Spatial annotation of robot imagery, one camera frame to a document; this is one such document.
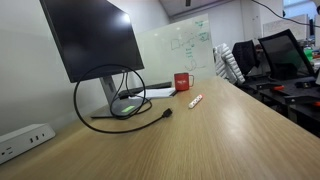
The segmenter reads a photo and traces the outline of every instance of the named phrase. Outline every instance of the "monitor stand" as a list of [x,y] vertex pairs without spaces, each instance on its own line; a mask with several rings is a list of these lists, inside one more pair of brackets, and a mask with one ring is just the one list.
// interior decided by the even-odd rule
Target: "monitor stand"
[[[114,95],[117,93],[117,89],[114,85],[112,76],[100,78],[100,82],[102,84],[104,93],[107,97],[107,101],[110,106]],[[121,100],[118,98],[117,100],[115,100],[115,102],[113,102],[112,112],[116,115],[119,115],[119,116],[127,116],[131,112],[138,109],[141,106],[142,102],[143,102],[142,98],[139,98],[139,99],[129,99],[128,98],[128,99],[121,99]],[[111,117],[114,117],[110,112],[109,106],[106,109],[104,109],[103,112],[93,114],[91,116],[91,118],[111,118]]]

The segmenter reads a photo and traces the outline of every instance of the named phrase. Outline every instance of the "whiteboard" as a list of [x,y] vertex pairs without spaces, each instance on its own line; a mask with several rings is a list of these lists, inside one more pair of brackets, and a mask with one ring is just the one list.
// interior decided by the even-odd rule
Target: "whiteboard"
[[[309,18],[307,14],[295,16],[290,18],[300,23],[309,24]],[[263,36],[270,36],[281,31],[290,29],[292,34],[297,40],[306,40],[309,36],[309,26],[297,24],[288,20],[279,20],[270,22],[263,25]]]
[[195,81],[215,76],[208,15],[201,15],[136,35],[146,84],[173,82],[188,72]]

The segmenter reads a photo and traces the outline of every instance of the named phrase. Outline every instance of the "cable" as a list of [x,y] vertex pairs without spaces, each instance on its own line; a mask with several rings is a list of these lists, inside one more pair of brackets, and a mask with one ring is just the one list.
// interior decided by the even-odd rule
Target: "cable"
[[300,25],[310,26],[310,24],[300,23],[300,22],[295,21],[295,20],[292,20],[292,19],[288,19],[288,18],[281,17],[281,16],[279,16],[277,13],[275,13],[274,11],[272,11],[272,9],[270,9],[268,6],[266,6],[266,5],[262,4],[262,3],[259,3],[259,2],[255,1],[255,0],[251,0],[251,1],[253,1],[253,2],[255,2],[255,3],[261,5],[261,6],[265,7],[265,8],[267,8],[269,11],[271,11],[274,15],[276,15],[276,16],[277,16],[278,18],[280,18],[280,19],[292,21],[292,22],[297,23],[297,24],[300,24]]
[[[99,132],[99,133],[105,133],[105,134],[123,134],[123,133],[130,133],[130,132],[134,132],[134,131],[138,131],[138,130],[144,129],[144,128],[146,128],[146,127],[148,127],[148,126],[156,123],[157,121],[161,120],[162,118],[166,118],[166,117],[171,116],[172,110],[171,110],[170,108],[168,108],[166,111],[163,112],[163,114],[162,114],[159,118],[151,121],[150,123],[148,123],[148,124],[146,124],[146,125],[144,125],[144,126],[138,127],[138,128],[134,128],[134,129],[130,129],[130,130],[125,130],[125,131],[105,131],[105,130],[101,130],[101,129],[97,129],[97,128],[95,128],[95,127],[92,127],[90,124],[88,124],[88,123],[83,119],[83,117],[81,116],[81,114],[80,114],[80,112],[79,112],[78,105],[77,105],[77,91],[78,91],[80,82],[82,81],[82,79],[84,79],[84,77],[85,77],[87,74],[89,74],[90,72],[92,72],[92,71],[94,71],[94,70],[96,70],[96,69],[98,69],[98,68],[106,67],[106,66],[120,66],[120,67],[123,67],[123,68],[126,68],[126,69],[129,69],[129,70],[133,71],[133,72],[139,77],[139,79],[141,80],[143,89],[145,90],[145,84],[144,84],[141,76],[140,76],[135,70],[133,70],[132,68],[129,68],[129,67],[127,67],[127,66],[118,65],[118,64],[106,64],[106,65],[101,65],[101,66],[97,66],[97,67],[95,67],[95,68],[90,69],[89,71],[87,71],[86,73],[84,73],[84,74],[81,76],[81,78],[78,80],[78,82],[77,82],[77,84],[76,84],[76,86],[75,86],[75,88],[74,88],[74,92],[73,92],[73,104],[74,104],[74,108],[75,108],[76,114],[77,114],[77,116],[79,117],[79,119],[81,120],[81,122],[82,122],[85,126],[87,126],[89,129],[91,129],[91,130],[93,130],[93,131],[96,131],[96,132]],[[146,97],[146,92],[144,91],[143,99],[146,99],[145,97]],[[137,114],[137,113],[139,112],[139,110],[140,110],[141,107],[143,106],[143,103],[144,103],[144,102],[141,103],[141,105],[139,106],[139,108],[137,109],[137,111],[135,111],[134,114]]]

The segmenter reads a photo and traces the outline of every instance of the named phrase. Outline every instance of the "power outlet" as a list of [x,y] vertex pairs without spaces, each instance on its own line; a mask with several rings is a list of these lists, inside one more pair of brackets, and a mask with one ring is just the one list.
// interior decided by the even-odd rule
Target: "power outlet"
[[33,124],[0,136],[0,164],[54,136],[55,132],[48,124]]

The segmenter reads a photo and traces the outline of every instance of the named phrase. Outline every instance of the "paper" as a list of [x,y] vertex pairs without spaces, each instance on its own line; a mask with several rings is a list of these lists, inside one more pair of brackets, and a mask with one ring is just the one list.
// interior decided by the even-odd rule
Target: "paper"
[[[147,89],[146,98],[168,98],[172,97],[172,94],[176,92],[176,89],[173,88],[162,88],[162,89]],[[144,91],[137,94],[137,96],[129,97],[130,99],[137,99],[143,97]]]

